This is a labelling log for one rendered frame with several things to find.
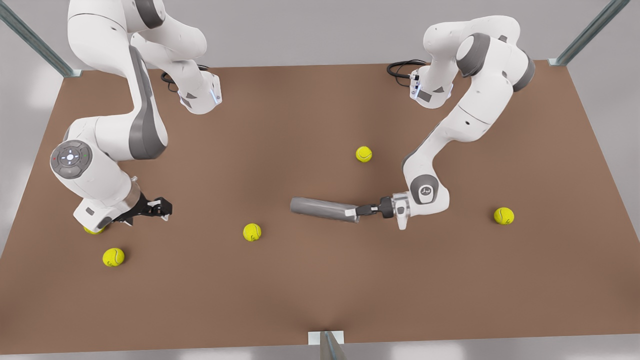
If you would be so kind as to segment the grey tennis ball tube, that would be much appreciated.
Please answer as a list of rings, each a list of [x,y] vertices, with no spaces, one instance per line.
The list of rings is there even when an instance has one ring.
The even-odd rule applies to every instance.
[[[358,223],[360,216],[356,215],[357,206],[347,203],[329,202],[305,197],[293,197],[290,201],[290,211],[294,214],[338,220],[346,223]]]

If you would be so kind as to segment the silver frame post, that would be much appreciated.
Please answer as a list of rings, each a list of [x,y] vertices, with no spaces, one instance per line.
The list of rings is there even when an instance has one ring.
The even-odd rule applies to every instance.
[[[0,20],[62,77],[77,78],[82,75],[82,70],[71,68],[4,0],[0,0]]]
[[[549,66],[567,66],[630,2],[631,0],[610,0],[560,55],[547,59]]]
[[[309,346],[319,346],[319,360],[348,360],[342,345],[345,333],[337,331],[315,331],[307,333]]]

